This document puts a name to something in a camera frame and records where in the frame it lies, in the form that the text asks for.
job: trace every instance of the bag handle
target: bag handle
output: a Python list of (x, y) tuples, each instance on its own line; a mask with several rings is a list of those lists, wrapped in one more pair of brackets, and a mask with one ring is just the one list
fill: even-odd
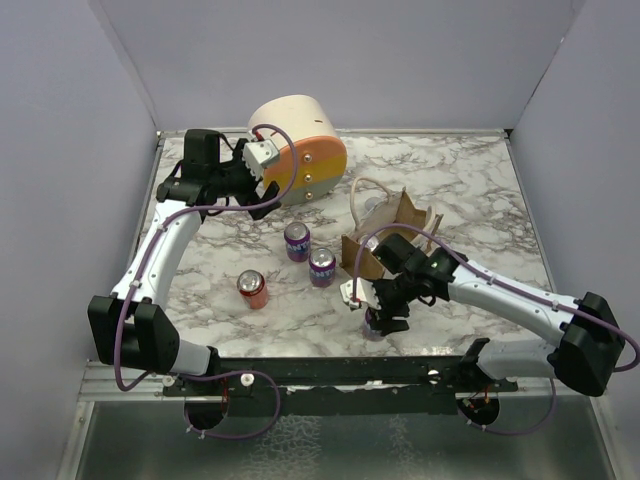
[(358, 183), (363, 181), (373, 183), (374, 185), (378, 186), (381, 190), (384, 190), (384, 193), (387, 194), (387, 202), (393, 195), (393, 191), (391, 191), (386, 185), (382, 184), (378, 180), (375, 180), (370, 177), (356, 177), (355, 180), (353, 181), (353, 184), (351, 185), (351, 194), (349, 196), (349, 208), (351, 209), (351, 216), (353, 217), (353, 221), (356, 224), (356, 228), (355, 228), (356, 230), (360, 228), (360, 219), (358, 218), (358, 214), (356, 213), (356, 201), (355, 201), (356, 187), (358, 186)]

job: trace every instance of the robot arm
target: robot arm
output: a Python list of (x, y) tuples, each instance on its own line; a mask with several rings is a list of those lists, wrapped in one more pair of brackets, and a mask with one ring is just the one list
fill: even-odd
[[(518, 283), (465, 261), (490, 280), (463, 267), (442, 248), (430, 256), (413, 247), (398, 234), (380, 244), (374, 255), (392, 273), (392, 280), (360, 279), (357, 299), (352, 298), (353, 281), (341, 286), (345, 303), (359, 308), (368, 306), (369, 328), (379, 335), (409, 329), (409, 303), (419, 300), (429, 306), (436, 299), (457, 301), (482, 308), (512, 321), (540, 337), (539, 340), (498, 342), (479, 339), (467, 352), (467, 361), (492, 380), (505, 377), (558, 378), (565, 385), (585, 395), (602, 395), (624, 340), (605, 328), (577, 315), (555, 308), (576, 304), (577, 309), (595, 315), (610, 325), (616, 320), (602, 297), (587, 293), (583, 299), (556, 295)], [(541, 305), (532, 298), (515, 294), (496, 283), (508, 284), (531, 297), (542, 297), (552, 306)]]
[[(121, 347), (123, 366), (165, 374), (169, 372), (203, 375), (216, 371), (216, 349), (180, 339), (178, 331), (164, 313), (171, 281), (180, 259), (207, 217), (207, 212), (190, 212), (169, 224), (166, 221), (188, 207), (212, 205), (219, 198), (235, 197), (240, 205), (256, 205), (272, 200), (279, 191), (272, 182), (262, 198), (256, 187), (265, 168), (279, 160), (278, 148), (271, 140), (239, 140), (232, 159), (220, 162), (220, 141), (211, 130), (188, 130), (184, 159), (158, 187), (153, 220), (131, 266), (109, 297), (95, 296), (88, 308), (89, 322), (100, 360), (114, 363), (118, 318), (131, 286), (137, 286), (129, 307), (133, 321), (124, 325)], [(279, 202), (250, 211), (254, 219), (278, 208)], [(158, 230), (161, 235), (147, 255)], [(145, 267), (136, 280), (141, 264)]]

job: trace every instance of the wall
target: wall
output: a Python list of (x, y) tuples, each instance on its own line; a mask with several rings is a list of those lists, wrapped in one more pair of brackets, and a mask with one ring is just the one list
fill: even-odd
[[(587, 1), (512, 137), (558, 288), (604, 295), (635, 338), (640, 338), (638, 18), (637, 0)], [(610, 394), (640, 472), (640, 370), (615, 375)]]
[(338, 127), (511, 128), (584, 0), (90, 1), (184, 129), (291, 93)]
[(0, 478), (53, 478), (155, 127), (83, 0), (0, 7)]

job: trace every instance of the white marble surface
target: white marble surface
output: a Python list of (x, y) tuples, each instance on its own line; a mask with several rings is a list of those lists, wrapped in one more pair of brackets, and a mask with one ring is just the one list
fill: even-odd
[[(167, 314), (183, 338), (213, 345), (224, 356), (364, 356), (463, 353), (474, 338), (512, 340), (531, 333), (484, 311), (438, 302), (411, 305), (411, 329), (370, 342), (361, 335), (363, 312), (350, 312), (338, 285), (311, 286), (306, 264), (289, 261), (282, 232), (305, 222), (314, 246), (340, 255), (340, 235), (353, 227), (349, 188), (357, 175), (406, 187), (416, 206), (444, 213), (441, 236), (488, 268), (519, 281), (548, 287), (534, 232), (503, 138), (495, 136), (345, 136), (347, 173), (324, 198), (282, 208), (254, 222), (247, 213), (207, 219), (185, 251), (169, 294)], [(168, 138), (156, 185), (182, 158), (182, 138)], [(357, 201), (377, 191), (362, 184)], [(146, 225), (155, 205), (152, 198)], [(236, 291), (246, 269), (265, 275), (271, 299), (249, 310)]]

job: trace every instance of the gift bag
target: gift bag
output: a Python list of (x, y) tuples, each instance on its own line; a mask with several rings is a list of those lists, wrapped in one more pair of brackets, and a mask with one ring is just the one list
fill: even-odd
[[(384, 191), (386, 198), (362, 218), (359, 218), (355, 208), (355, 194), (358, 183), (362, 181), (371, 182), (378, 186)], [(427, 210), (416, 208), (405, 189), (402, 189), (401, 192), (393, 192), (381, 182), (368, 177), (358, 177), (353, 181), (349, 206), (355, 227), (351, 233), (342, 235), (342, 262), (340, 266), (352, 277), (360, 240), (366, 235), (389, 223), (405, 223), (421, 230), (427, 227), (435, 235), (442, 220), (442, 215), (434, 215), (431, 207), (428, 207)], [(399, 233), (426, 253), (429, 253), (431, 249), (430, 241), (423, 242), (424, 237), (406, 228), (389, 228), (376, 236), (382, 241), (392, 233)], [(365, 249), (360, 259), (359, 276), (367, 280), (376, 280), (382, 278), (384, 273), (385, 268), (371, 253), (371, 250)]]

